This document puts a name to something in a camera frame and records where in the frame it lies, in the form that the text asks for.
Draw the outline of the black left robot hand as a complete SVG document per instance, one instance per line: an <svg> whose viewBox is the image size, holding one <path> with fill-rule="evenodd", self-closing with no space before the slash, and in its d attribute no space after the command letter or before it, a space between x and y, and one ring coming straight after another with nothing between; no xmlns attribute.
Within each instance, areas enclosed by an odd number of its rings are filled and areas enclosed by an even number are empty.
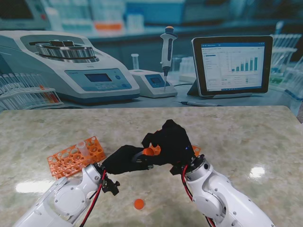
<svg viewBox="0 0 303 227"><path fill-rule="evenodd" d="M102 166L113 175L151 169L152 164L148 164L146 161L139 163L132 161L133 157L142 151L143 148L124 145L107 157L102 162Z"/></svg>

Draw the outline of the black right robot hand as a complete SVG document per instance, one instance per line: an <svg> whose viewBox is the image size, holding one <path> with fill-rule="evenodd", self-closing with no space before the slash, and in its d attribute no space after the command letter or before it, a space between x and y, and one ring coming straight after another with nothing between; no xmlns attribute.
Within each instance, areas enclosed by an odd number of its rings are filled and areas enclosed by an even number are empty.
<svg viewBox="0 0 303 227"><path fill-rule="evenodd" d="M161 130L148 133L142 140L142 145L144 148L150 145L160 147L158 155L141 156L149 165L189 165L196 157L186 130L173 120L167 120Z"/></svg>

